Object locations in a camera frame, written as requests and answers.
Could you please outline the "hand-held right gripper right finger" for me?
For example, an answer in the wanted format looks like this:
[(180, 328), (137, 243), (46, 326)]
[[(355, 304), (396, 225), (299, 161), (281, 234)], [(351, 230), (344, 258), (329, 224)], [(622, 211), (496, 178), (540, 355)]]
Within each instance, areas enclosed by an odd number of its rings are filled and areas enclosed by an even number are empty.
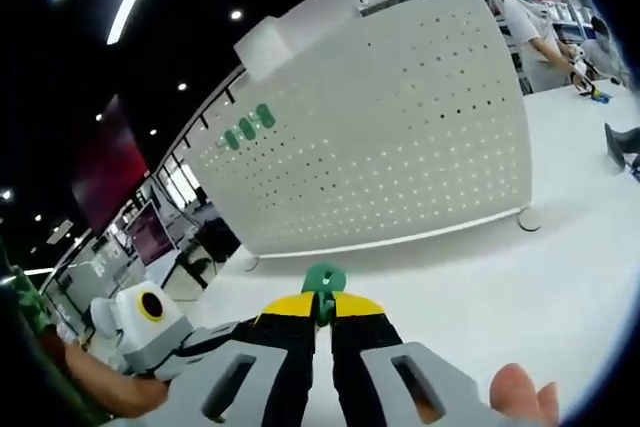
[(419, 342), (404, 342), (384, 309), (336, 293), (334, 386), (349, 426), (537, 426), (479, 397), (477, 383)]

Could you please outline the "person's right hand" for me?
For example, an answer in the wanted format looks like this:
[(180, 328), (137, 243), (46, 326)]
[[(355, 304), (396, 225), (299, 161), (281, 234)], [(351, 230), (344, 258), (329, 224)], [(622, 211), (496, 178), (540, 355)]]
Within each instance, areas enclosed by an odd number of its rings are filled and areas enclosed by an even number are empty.
[(507, 364), (496, 373), (489, 402), (494, 410), (508, 417), (545, 426), (559, 425), (557, 384), (550, 382), (537, 391), (529, 374), (517, 363)]

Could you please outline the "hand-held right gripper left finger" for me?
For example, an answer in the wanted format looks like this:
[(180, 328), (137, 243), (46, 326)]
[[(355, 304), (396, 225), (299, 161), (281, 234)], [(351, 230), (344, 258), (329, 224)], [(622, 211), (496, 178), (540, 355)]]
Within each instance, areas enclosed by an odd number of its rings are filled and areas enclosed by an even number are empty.
[(170, 382), (151, 426), (299, 426), (312, 385), (316, 296), (271, 302), (243, 340), (229, 340)]

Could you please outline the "person's left hand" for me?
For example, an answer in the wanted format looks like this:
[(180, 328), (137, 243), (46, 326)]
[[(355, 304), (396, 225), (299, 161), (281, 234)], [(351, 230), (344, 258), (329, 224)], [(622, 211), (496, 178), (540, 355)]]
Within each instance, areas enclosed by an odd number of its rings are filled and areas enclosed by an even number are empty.
[(169, 383), (155, 377), (126, 377), (117, 390), (119, 416), (140, 417), (163, 404), (168, 397)]

